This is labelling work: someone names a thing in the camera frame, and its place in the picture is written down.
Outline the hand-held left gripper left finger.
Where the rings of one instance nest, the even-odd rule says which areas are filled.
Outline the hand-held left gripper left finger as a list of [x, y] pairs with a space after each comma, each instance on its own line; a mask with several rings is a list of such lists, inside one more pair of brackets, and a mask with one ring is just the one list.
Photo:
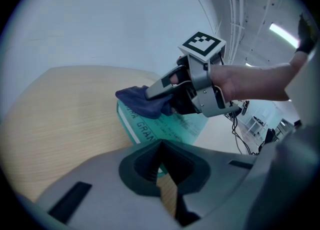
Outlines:
[[156, 182], [160, 165], [176, 163], [176, 144], [161, 139], [103, 153], [54, 182], [36, 204], [72, 230], [174, 230]]

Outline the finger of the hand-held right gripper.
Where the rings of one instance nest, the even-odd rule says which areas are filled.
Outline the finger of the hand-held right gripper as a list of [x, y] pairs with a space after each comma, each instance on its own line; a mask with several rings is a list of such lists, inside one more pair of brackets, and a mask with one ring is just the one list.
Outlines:
[[147, 100], [159, 99], [173, 94], [179, 88], [182, 88], [185, 85], [190, 85], [192, 83], [190, 78], [183, 82], [181, 81], [178, 84], [172, 84], [170, 77], [182, 72], [185, 72], [188, 78], [190, 77], [187, 68], [184, 65], [178, 65], [168, 73], [166, 73], [164, 76], [162, 76], [160, 79], [158, 79], [149, 88], [147, 88], [147, 90], [145, 91], [145, 98]]
[[192, 102], [194, 96], [188, 90], [173, 92], [170, 106], [180, 115], [199, 114], [200, 111]]

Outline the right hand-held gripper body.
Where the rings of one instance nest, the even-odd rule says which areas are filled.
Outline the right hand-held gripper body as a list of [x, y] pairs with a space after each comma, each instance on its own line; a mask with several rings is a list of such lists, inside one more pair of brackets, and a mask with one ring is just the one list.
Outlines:
[[226, 102], [221, 88], [211, 79], [213, 66], [224, 64], [226, 41], [197, 31], [178, 48], [183, 56], [176, 63], [189, 70], [195, 108], [207, 118], [237, 112], [239, 106]]

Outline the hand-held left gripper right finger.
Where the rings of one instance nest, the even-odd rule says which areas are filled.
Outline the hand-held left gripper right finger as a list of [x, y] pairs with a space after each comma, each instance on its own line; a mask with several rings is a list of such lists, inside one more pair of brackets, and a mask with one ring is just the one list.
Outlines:
[[185, 227], [218, 208], [243, 182], [256, 159], [162, 140], [161, 162], [177, 187], [175, 219]]

